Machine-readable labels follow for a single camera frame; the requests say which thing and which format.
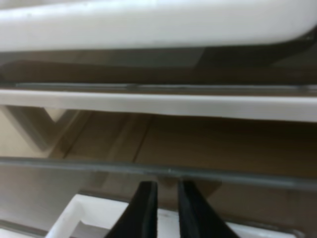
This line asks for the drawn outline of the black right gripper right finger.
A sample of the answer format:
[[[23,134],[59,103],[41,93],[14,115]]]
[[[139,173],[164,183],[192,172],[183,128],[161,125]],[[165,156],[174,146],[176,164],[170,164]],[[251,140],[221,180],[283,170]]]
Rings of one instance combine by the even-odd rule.
[[[179,229],[182,238],[236,238],[192,181],[178,183]]]

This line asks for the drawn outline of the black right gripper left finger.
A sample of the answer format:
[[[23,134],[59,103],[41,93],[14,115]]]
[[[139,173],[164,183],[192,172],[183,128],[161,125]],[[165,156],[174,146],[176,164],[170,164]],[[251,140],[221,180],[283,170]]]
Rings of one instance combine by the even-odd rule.
[[[143,181],[107,237],[156,238],[157,236],[158,185],[153,181]]]

